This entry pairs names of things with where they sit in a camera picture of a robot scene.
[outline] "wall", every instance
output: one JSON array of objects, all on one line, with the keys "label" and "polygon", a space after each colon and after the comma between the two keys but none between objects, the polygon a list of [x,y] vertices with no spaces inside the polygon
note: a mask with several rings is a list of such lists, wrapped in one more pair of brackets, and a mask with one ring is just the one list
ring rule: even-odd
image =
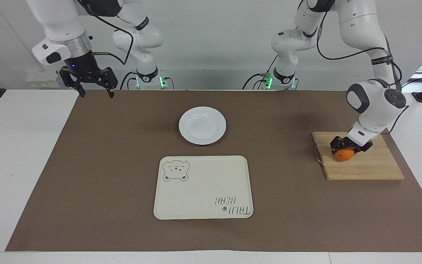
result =
[{"label": "wall", "polygon": [[[295,26],[299,0],[144,0],[151,22],[163,32],[163,47],[153,50],[164,73],[182,89],[240,89],[252,74],[264,72],[275,54],[270,39],[275,32]],[[407,80],[422,64],[422,1],[378,0],[380,26],[389,38],[395,61]],[[117,25],[127,26],[116,18]],[[93,17],[82,17],[94,36],[95,51],[120,56],[111,40],[112,29]],[[25,71],[39,70],[29,50],[44,38],[42,27],[25,0],[0,0],[0,86],[27,88]],[[326,55],[355,51],[340,39],[338,17],[329,13],[321,39]],[[345,90],[372,77],[369,57],[360,55],[331,62],[315,49],[299,52],[300,89]],[[61,63],[52,69],[61,67]],[[99,58],[100,67],[112,67],[119,79],[134,69],[110,57]]]}]

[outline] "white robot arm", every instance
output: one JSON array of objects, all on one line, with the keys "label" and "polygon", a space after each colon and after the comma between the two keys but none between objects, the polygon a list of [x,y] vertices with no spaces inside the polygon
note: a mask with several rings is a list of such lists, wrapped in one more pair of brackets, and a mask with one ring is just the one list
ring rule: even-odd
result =
[{"label": "white robot arm", "polygon": [[[123,0],[123,8],[118,16],[132,25],[127,31],[134,37],[130,56],[136,65],[138,75],[136,86],[139,89],[163,88],[163,77],[154,61],[154,56],[147,50],[162,45],[164,37],[161,31],[149,23],[149,18],[139,0]],[[116,30],[113,39],[117,48],[128,52],[131,38],[127,33]]]},{"label": "white robot arm", "polygon": [[270,74],[273,87],[285,89],[292,84],[298,65],[294,52],[317,46],[321,22],[330,10],[338,12],[342,40],[366,51],[374,68],[375,78],[353,84],[347,91],[348,103],[360,114],[358,121],[347,137],[337,137],[331,143],[335,155],[346,148],[352,148],[355,154],[367,151],[371,140],[400,115],[406,104],[400,91],[390,89],[399,82],[387,39],[377,21],[374,0],[302,0],[295,17],[297,28],[278,32],[271,40],[278,59]]},{"label": "white robot arm", "polygon": [[[122,8],[117,0],[90,2],[88,12],[96,15],[112,16]],[[66,87],[76,89],[81,97],[85,95],[81,82],[88,82],[104,87],[112,98],[117,78],[110,67],[103,70],[98,67],[73,0],[27,0],[27,3],[46,35],[32,49],[35,58],[44,65],[64,61],[66,66],[60,70],[63,82]]]},{"label": "white robot arm", "polygon": [[[149,19],[139,0],[78,0],[86,11],[96,17],[118,16],[134,25],[129,29],[134,38],[131,56],[136,63],[137,72],[144,86],[162,87],[162,78],[154,63],[154,57],[146,48],[159,47],[163,43],[160,31],[149,24]],[[109,55],[108,52],[92,52],[89,37],[80,22],[73,0],[27,0],[27,3],[42,24],[46,38],[37,44],[32,52],[44,65],[65,61],[66,66],[60,75],[67,87],[76,89],[81,97],[85,91],[81,82],[96,83],[107,89],[109,96],[114,96],[118,84],[112,69],[104,70],[97,66],[94,55]],[[127,33],[116,30],[114,42],[127,52],[131,44]]]}]

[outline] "bear illustration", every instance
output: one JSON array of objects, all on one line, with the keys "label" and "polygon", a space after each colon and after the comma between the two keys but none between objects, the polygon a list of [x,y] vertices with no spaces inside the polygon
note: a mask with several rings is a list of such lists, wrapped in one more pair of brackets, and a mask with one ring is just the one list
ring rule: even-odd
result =
[{"label": "bear illustration", "polygon": [[188,179],[188,169],[190,164],[187,161],[174,160],[172,162],[166,162],[162,166],[164,170],[164,175],[162,179],[165,182],[170,181],[171,179],[180,179],[181,181],[186,181]]}]

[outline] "wooden cutting board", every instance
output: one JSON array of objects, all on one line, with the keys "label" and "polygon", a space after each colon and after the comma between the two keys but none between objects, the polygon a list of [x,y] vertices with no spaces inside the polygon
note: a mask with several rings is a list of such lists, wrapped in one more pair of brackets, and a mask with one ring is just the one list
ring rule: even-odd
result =
[{"label": "wooden cutting board", "polygon": [[313,132],[323,162],[327,180],[404,180],[383,137],[372,142],[367,152],[356,154],[351,160],[341,162],[331,152],[330,142],[336,137],[344,137],[346,132]]}]

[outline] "white table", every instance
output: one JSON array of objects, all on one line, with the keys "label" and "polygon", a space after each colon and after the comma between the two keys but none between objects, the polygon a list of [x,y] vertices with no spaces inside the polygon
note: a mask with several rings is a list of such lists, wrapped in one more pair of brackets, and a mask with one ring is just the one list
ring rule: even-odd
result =
[{"label": "white table", "polygon": [[[0,263],[422,263],[422,253],[3,252],[77,98],[75,91],[8,90],[0,99]],[[422,104],[392,133],[422,187]]]}]

